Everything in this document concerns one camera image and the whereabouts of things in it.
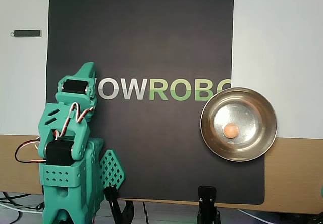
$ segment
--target black stand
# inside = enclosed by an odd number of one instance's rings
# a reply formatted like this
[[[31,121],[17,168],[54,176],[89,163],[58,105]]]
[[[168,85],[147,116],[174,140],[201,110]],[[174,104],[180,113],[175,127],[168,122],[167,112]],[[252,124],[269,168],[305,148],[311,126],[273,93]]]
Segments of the black stand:
[[[115,185],[106,187],[104,189],[104,195],[106,200],[110,204],[110,209],[115,224],[131,224],[135,215],[135,208],[133,206],[133,202],[126,200],[126,207],[121,213],[119,204],[117,202],[118,191]]]
[[[220,212],[214,206],[217,191],[212,186],[198,187],[199,212],[197,224],[221,224]]]

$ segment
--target metal bowl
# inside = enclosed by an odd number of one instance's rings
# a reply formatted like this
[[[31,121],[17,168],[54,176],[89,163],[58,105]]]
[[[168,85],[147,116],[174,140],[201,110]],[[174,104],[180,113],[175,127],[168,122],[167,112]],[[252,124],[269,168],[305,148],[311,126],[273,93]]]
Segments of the metal bowl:
[[[233,139],[223,133],[229,123],[239,128]],[[271,147],[277,120],[272,105],[261,94],[246,88],[230,88],[206,103],[200,127],[205,143],[216,155],[244,162],[260,157]]]

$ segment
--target wooden table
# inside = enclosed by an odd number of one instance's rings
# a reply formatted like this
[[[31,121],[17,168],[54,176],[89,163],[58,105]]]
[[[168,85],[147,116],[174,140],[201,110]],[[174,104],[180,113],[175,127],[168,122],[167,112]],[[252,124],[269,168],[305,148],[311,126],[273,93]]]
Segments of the wooden table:
[[[0,190],[41,194],[38,164],[18,163],[14,153],[35,136],[0,135]],[[262,205],[217,204],[218,207],[318,214],[323,211],[323,140],[277,138],[265,156],[265,201]],[[34,147],[20,158],[39,158]],[[198,205],[198,202],[144,200]]]

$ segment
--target black board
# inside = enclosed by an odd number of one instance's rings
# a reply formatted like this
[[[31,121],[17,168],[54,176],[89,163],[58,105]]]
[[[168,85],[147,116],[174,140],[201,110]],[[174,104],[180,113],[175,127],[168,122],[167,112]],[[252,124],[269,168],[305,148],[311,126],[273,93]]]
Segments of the black board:
[[[263,203],[264,157],[221,159],[199,128],[208,93],[196,90],[196,79],[204,80],[201,88],[211,81],[216,93],[231,77],[233,2],[49,0],[47,102],[55,102],[60,78],[96,63],[96,85],[106,83],[97,94],[91,136],[103,138],[126,171],[120,197],[197,201],[198,186],[211,185],[217,202]],[[135,90],[127,96],[131,79],[139,89],[146,79],[139,99]],[[162,86],[164,100],[152,91]]]

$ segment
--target orange ball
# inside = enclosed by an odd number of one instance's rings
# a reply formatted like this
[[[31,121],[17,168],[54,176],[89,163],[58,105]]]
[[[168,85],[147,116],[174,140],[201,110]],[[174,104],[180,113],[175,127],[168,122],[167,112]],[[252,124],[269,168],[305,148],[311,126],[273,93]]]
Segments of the orange ball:
[[[223,134],[227,138],[235,138],[239,134],[239,128],[237,125],[229,123],[223,128]]]

